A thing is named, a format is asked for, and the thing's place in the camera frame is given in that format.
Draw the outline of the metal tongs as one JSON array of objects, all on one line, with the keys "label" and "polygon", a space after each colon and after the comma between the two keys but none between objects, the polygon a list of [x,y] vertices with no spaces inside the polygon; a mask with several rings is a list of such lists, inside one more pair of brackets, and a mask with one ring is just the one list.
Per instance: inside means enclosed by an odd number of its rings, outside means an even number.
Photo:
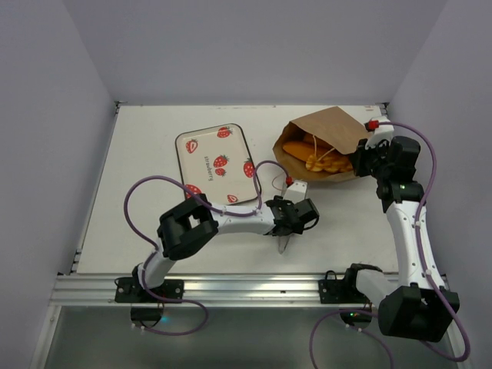
[{"label": "metal tongs", "polygon": [[[281,192],[281,195],[284,199],[287,199],[289,200],[290,197],[290,193],[289,193],[289,190],[288,190],[288,186],[285,184],[283,189],[282,189],[282,192]],[[290,238],[291,236],[290,235],[287,235],[287,236],[280,236],[278,238],[278,253],[279,254],[283,254],[288,246],[288,243],[290,241]]]}]

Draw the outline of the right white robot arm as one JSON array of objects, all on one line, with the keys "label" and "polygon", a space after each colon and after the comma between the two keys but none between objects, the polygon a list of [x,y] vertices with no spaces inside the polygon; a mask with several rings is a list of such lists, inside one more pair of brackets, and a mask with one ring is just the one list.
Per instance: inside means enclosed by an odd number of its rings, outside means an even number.
[{"label": "right white robot arm", "polygon": [[396,136],[369,145],[361,139],[349,156],[358,177],[377,181],[377,197],[391,226],[397,253],[398,284],[368,264],[352,264],[342,284],[349,301],[364,297],[377,308],[382,334],[438,342],[458,311],[457,293],[447,290],[437,271],[420,206],[424,189],[414,180],[420,144]]}]

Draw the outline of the braided fake bread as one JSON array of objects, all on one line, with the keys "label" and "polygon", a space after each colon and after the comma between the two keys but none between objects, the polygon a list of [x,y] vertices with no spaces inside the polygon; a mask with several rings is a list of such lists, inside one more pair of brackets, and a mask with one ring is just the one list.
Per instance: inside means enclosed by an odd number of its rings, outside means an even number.
[{"label": "braided fake bread", "polygon": [[322,158],[310,155],[305,163],[308,171],[322,172],[330,174],[345,173],[353,170],[350,160],[345,155],[336,155],[334,152],[328,153]]}]

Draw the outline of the brown paper bag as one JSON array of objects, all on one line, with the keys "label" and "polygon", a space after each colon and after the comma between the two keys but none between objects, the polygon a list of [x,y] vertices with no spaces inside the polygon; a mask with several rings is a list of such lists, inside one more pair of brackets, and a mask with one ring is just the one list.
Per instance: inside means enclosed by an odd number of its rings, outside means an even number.
[{"label": "brown paper bag", "polygon": [[282,149],[284,143],[302,141],[305,133],[315,135],[333,146],[331,150],[314,146],[316,158],[322,158],[331,152],[348,157],[355,152],[361,139],[369,137],[366,128],[359,121],[340,107],[316,111],[289,121],[273,147],[277,161],[287,169],[289,175],[294,179],[307,182],[342,182],[355,179],[353,170],[337,174],[330,174],[326,171],[308,171],[305,168],[306,161],[298,160],[284,152]]}]

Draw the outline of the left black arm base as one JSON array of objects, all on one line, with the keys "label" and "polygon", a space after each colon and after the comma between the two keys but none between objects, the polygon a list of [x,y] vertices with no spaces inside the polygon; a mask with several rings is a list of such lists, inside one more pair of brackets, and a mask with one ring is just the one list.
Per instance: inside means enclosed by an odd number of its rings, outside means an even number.
[{"label": "left black arm base", "polygon": [[[132,307],[131,322],[139,327],[153,328],[163,318],[165,303],[153,298],[139,283],[137,278],[122,277],[115,279],[115,302],[119,304],[153,304],[154,307]],[[183,297],[185,283],[183,280],[166,279],[151,289],[161,298],[178,299]]]}]

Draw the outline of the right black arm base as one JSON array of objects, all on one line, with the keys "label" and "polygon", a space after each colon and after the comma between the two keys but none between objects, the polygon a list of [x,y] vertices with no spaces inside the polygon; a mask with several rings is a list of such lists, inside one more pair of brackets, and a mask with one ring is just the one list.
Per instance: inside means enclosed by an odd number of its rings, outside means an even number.
[{"label": "right black arm base", "polygon": [[[322,304],[333,304],[347,309],[348,305],[354,305],[357,310],[372,312],[372,303],[355,287],[356,271],[348,268],[344,274],[338,274],[333,270],[325,272],[318,284],[318,295]],[[339,314],[345,324],[352,327],[366,328],[372,322],[372,317],[355,311]]]}]

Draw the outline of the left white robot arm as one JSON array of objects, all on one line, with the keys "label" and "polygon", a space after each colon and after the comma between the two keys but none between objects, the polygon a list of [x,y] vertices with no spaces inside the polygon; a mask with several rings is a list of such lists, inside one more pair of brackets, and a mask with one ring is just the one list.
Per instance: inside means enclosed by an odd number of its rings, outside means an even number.
[{"label": "left white robot arm", "polygon": [[148,259],[137,266],[132,291],[142,301],[153,301],[175,262],[194,256],[217,235],[286,237],[303,234],[318,220],[319,213],[309,198],[294,203],[275,196],[259,210],[240,206],[238,213],[229,206],[213,212],[205,194],[199,199],[188,198],[159,218],[159,242]]}]

